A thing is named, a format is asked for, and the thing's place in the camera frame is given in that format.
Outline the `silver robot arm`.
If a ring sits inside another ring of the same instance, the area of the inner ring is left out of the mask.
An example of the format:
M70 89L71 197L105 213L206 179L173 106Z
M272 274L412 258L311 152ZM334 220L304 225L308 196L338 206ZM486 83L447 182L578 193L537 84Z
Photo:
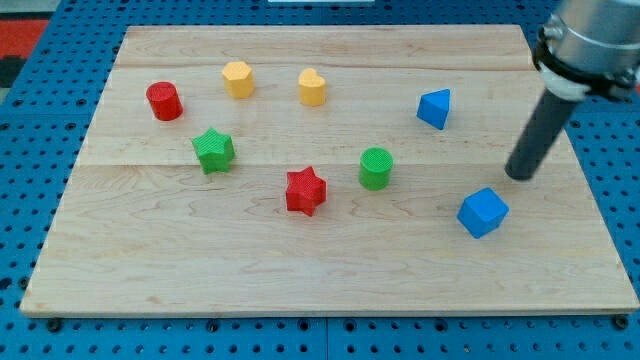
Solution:
M563 0L532 53L546 89L580 102L628 99L639 72L639 0Z

